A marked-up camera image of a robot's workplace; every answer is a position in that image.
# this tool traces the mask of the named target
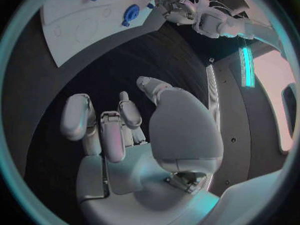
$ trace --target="teal light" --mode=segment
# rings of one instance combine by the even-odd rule
[[[241,66],[241,85],[243,87],[254,88],[255,74],[252,51],[249,47],[239,49],[240,66]]]

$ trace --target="cyan led strip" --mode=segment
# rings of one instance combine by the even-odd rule
[[[241,67],[241,85],[242,87],[254,88],[255,74],[251,49],[248,47],[239,49],[240,67]]]

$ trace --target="dark floor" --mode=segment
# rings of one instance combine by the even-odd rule
[[[159,31],[134,39],[100,57],[80,72],[51,103],[31,142],[25,181],[59,217],[71,224],[85,222],[76,201],[76,175],[84,151],[60,133],[60,119],[67,98],[89,94],[98,115],[115,110],[119,93],[127,91],[137,105],[142,129],[148,137],[155,106],[136,86],[139,76],[155,77],[193,93],[208,105],[204,63],[168,24]]]

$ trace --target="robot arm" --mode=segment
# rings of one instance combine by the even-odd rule
[[[155,0],[164,18],[177,25],[192,25],[199,34],[212,39],[221,37],[257,39],[279,50],[285,56],[277,33],[268,26],[256,24],[247,18],[234,18],[210,7],[209,0]]]

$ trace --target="white panel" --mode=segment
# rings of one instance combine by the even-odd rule
[[[280,149],[287,152],[293,140],[290,136],[282,91],[295,82],[290,64],[281,57],[277,50],[270,51],[254,59],[255,75],[269,97],[280,137]]]
[[[43,33],[56,65],[112,34],[143,25],[152,0],[47,0],[41,9]],[[126,9],[136,4],[139,16],[122,26]]]

